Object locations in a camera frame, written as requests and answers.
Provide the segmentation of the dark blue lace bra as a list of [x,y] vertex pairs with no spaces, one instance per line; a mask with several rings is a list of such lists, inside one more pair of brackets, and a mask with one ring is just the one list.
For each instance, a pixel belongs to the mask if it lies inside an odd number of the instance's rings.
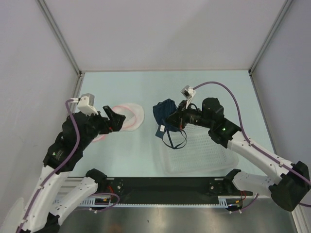
[[[176,110],[176,104],[172,99],[166,99],[153,106],[153,115],[158,124],[155,136],[160,138],[167,147],[173,150],[181,149],[187,143],[186,132],[166,122],[166,119]],[[184,140],[181,143],[174,145],[170,135],[171,132],[179,132],[183,136]]]

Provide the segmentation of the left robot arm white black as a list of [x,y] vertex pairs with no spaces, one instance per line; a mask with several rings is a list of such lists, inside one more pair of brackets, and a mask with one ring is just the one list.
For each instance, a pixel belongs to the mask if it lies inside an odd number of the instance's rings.
[[101,116],[100,112],[90,115],[69,112],[62,131],[47,150],[38,183],[15,232],[56,233],[84,199],[107,190],[106,175],[97,169],[91,169],[59,204],[53,203],[61,186],[93,139],[100,134],[121,130],[126,117],[115,113],[109,106],[104,106],[103,109],[107,117]]

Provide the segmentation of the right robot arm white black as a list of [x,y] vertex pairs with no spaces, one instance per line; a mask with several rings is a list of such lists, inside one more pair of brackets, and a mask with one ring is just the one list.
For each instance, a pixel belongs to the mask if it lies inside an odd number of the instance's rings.
[[258,167],[263,176],[233,170],[227,174],[224,189],[230,195],[250,191],[271,197],[282,209],[293,211],[311,189],[309,169],[299,161],[293,163],[257,145],[242,127],[224,116],[224,108],[217,98],[206,98],[202,109],[192,109],[182,101],[166,118],[166,123],[183,129],[187,124],[208,128],[208,135],[215,143],[247,159]]

